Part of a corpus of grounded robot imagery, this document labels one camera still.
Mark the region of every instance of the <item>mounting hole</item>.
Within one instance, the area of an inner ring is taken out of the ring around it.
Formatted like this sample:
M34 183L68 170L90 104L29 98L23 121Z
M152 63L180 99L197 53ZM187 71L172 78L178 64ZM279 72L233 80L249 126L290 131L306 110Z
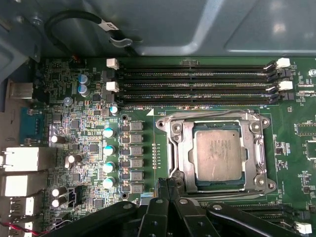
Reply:
M274 189L276 186L274 183L268 183L268 188L269 189Z

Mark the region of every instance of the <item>blue capacitor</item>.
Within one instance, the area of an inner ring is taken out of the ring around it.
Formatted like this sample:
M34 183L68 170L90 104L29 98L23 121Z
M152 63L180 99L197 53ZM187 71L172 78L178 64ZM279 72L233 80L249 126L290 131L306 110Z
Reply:
M90 85L90 80L85 74L79 74L78 81L80 84Z
M84 84L81 84L78 86L78 92L83 96L83 97L87 97L90 94L90 90L88 89L88 87Z

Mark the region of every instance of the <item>white printed label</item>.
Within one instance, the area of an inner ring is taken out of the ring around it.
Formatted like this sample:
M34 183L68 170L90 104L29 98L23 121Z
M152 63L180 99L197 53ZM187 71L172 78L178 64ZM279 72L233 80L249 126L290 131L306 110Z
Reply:
M102 20L99 26L105 31L118 31L119 29L112 23Z

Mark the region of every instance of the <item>capacitor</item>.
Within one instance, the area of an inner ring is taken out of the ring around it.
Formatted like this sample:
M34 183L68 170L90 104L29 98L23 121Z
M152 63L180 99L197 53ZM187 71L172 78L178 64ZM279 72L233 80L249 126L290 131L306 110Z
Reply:
M105 180L103 180L103 188L110 189L115 184L115 178L113 177L107 177Z
M82 161L82 155L77 154L77 155L70 155L70 156L68 156L68 162L70 164L77 163L77 162L80 162L80 161Z
M61 195L58 197L58 199L55 199L54 201L51 202L51 205L53 207L59 207L60 205L64 204L67 202L67 198L64 195Z
M111 113L111 115L113 115L113 116L118 115L118 114L119 114L119 109L118 109L118 107L117 107L117 106L111 106L111 107L110 107L110 113Z
M104 149L103 149L103 154L105 156L111 156L115 153L115 148L114 146L106 146Z
M71 106L73 104L73 99L71 97L66 97L64 99L64 105Z
M67 192L67 188L65 186L61 186L57 189L54 189L51 194L54 196L54 197L58 197L59 195L62 195L62 194L65 194Z
M78 86L78 92L79 94L81 94L83 97L87 97L90 94L90 90L88 89L88 87L86 85L79 85Z
M90 80L85 74L79 74L78 81L80 84L90 85Z
M64 144L66 142L66 138L63 137L63 136L57 136L57 135L54 135L50 138L50 141L52 143L57 143L57 144Z
M103 136L105 136L106 138L113 138L115 136L115 132L113 129L107 127L103 131Z
M113 162L107 162L104 164L103 170L106 173L111 173L115 170L115 164Z

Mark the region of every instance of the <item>microchip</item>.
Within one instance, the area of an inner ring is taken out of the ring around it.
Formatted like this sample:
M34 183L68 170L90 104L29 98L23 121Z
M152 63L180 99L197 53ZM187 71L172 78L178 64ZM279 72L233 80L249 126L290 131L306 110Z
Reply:
M131 184L131 194L142 194L144 192L143 184Z
M101 96L100 96L99 94L94 94L94 95L92 96L92 101L93 101L93 102L99 102L99 101L101 101Z
M72 121L71 121L71 128L72 128L72 129L77 129L77 128L79 128L79 120L72 120Z
M100 74L93 74L93 80L94 81L100 81L101 80L101 75Z
M72 174L73 181L80 181L80 174Z
M141 135L141 134L130 135L130 142L131 143L142 143L143 142L143 135Z
M276 154L283 154L283 148L276 148Z
M122 174L122 179L130 179L130 174Z
M120 153L121 153L122 155L127 156L127 155L130 154L130 150L129 150L129 149L121 149Z
M140 156L143 154L143 147L137 146L137 147L130 147L130 154L133 156Z
M303 187L303 192L305 193L305 194L309 194L310 193L310 187L308 187L308 186L304 186Z
M129 193L130 192L130 186L122 186L122 192Z
M143 123L142 122L131 122L130 123L131 131L143 131Z
M121 162L121 166L123 167L123 168L129 168L129 161L122 161Z
M142 181L144 177L144 172L142 170L134 170L130 173L131 181Z
M131 168L141 168L143 167L144 161L143 159L131 159L130 160L130 167Z
M53 123L61 123L61 114L53 114Z
M79 144L73 144L72 148L73 150L79 150Z
M310 209L311 213L316 213L316 206L309 205L309 209Z
M90 146L89 146L89 151L90 151L90 152L99 152L99 146L98 146L98 144L90 144Z
M122 126L122 132L129 132L129 130L130 130L129 125Z
M101 110L101 116L102 117L109 117L110 116L110 110L109 108L104 108Z
M95 199L93 203L94 208L103 208L104 206L104 199Z
M130 139L129 137L122 137L122 143L129 143Z
M101 110L94 110L94 111L93 111L93 115L94 115L94 116L99 116L99 115L101 115Z

